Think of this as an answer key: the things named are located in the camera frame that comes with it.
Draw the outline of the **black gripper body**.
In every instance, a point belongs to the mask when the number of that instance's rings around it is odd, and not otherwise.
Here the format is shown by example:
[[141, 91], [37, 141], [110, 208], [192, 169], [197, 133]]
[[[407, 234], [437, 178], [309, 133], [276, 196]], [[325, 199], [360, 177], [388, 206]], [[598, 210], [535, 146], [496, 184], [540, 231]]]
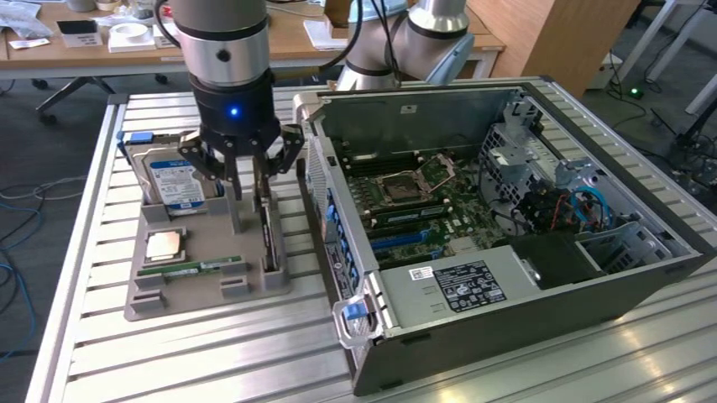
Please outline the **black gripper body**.
[[270, 71], [238, 86], [216, 86], [193, 74], [189, 83], [204, 132], [234, 139], [238, 146], [248, 146], [252, 139], [261, 146], [274, 142], [281, 129], [274, 116]]

